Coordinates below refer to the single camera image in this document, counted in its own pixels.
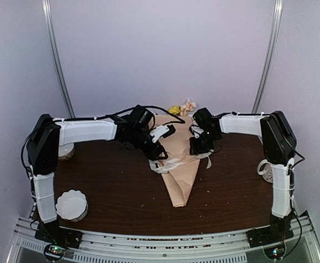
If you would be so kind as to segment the white ribbon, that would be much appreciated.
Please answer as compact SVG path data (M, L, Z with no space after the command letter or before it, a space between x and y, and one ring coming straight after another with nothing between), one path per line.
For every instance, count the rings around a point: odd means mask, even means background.
M186 164L189 164L193 161L201 160L201 159L205 159L205 158L208 159L208 163L207 163L206 168L209 169L212 166L212 161L210 159L210 155L211 155L211 152L203 153L200 155L189 155L188 161L185 160L185 157L183 157L182 159L170 157L165 160L160 160L160 161L149 160L148 162L149 162L150 169L152 171L154 171L155 173L158 173L158 174L166 174L170 170L174 170L176 168L179 168L179 167L182 167Z

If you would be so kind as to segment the yellow fake flower stem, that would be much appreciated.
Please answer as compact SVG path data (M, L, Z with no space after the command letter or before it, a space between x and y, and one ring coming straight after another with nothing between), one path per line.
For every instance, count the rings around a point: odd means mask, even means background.
M180 112L181 112L181 108L180 106L172 106L168 109L168 112L171 113L171 114L174 114L174 115L179 115Z

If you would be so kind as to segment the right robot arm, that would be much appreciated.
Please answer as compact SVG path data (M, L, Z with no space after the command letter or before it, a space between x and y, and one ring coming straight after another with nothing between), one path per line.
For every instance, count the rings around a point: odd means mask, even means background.
M207 108L193 115L193 137L190 153L198 155L214 148L222 134L245 134L262 138L263 151L272 170L273 203L271 214L284 218L292 212L292 173L295 163L297 140L282 111L273 113L221 113L213 115Z

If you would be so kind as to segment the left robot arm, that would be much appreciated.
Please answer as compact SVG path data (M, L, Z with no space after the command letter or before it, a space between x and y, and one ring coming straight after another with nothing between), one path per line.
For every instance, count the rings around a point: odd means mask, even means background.
M58 159L73 151L79 142L117 140L140 149L150 161L168 158L160 138L175 132L173 125L163 124L148 128L154 114L137 105L130 110L101 117L53 118L42 114L25 143L28 165L25 167L33 181L33 198L37 203L39 218L44 224L42 234L51 243L59 243L64 235L57 227L54 197L54 175Z

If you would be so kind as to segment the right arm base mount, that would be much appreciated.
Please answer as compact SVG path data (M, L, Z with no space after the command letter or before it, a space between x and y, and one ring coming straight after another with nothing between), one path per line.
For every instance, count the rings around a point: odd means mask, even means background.
M293 238L291 228L292 213L279 218L270 215L270 224L262 228L253 228L247 232L251 248L264 247L265 256L270 260L282 260L287 254L286 240Z

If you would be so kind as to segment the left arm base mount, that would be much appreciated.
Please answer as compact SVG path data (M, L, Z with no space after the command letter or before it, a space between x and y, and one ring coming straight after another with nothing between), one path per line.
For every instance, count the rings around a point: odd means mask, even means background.
M33 216L30 228L32 228L32 224L35 222L38 223L35 231L35 239L47 243L43 248L43 256L48 261L60 261L69 249L79 248L83 237L81 231L62 228L58 220L43 223L39 215Z

